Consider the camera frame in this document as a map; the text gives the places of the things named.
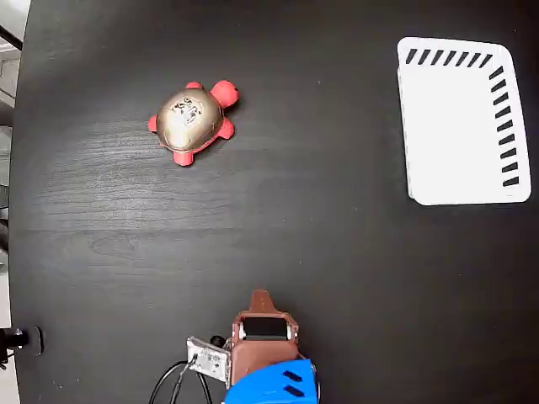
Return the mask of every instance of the dark wooden table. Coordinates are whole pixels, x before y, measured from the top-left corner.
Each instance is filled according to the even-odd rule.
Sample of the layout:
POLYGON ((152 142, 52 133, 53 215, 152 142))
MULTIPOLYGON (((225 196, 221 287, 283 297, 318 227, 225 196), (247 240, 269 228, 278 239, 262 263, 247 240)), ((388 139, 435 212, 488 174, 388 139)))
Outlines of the dark wooden table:
MULTIPOLYGON (((300 322, 323 402, 538 401, 531 4, 34 2, 10 277, 14 324, 41 326, 47 350, 17 359, 22 403, 144 403, 186 337, 228 334, 260 287, 300 322), (397 43, 410 35, 510 49, 528 202, 408 199, 397 43), (177 167, 147 119, 186 82, 224 77, 243 96, 237 135, 177 167)), ((202 402, 196 378, 185 389, 202 402)))

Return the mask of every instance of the gold turtle shell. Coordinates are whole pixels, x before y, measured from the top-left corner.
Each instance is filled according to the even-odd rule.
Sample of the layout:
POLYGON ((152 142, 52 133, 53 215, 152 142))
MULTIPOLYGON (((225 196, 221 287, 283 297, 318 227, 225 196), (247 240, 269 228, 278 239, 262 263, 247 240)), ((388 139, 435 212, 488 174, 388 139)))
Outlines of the gold turtle shell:
POLYGON ((215 97, 203 88, 186 88, 159 111, 157 136, 173 152, 192 152, 211 140, 222 120, 222 108, 215 97))

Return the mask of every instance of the toy turtle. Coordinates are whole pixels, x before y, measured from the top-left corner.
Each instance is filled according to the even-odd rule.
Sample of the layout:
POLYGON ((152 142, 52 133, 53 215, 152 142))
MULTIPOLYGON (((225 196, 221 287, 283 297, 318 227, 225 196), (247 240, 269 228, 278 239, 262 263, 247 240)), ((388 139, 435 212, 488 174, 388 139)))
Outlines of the toy turtle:
POLYGON ((223 114, 239 99, 239 91, 227 80, 210 92, 199 82, 190 82, 151 117, 148 129, 157 134, 162 146, 173 153, 180 166, 193 163, 194 154, 206 149, 217 137, 230 139, 234 124, 223 114))

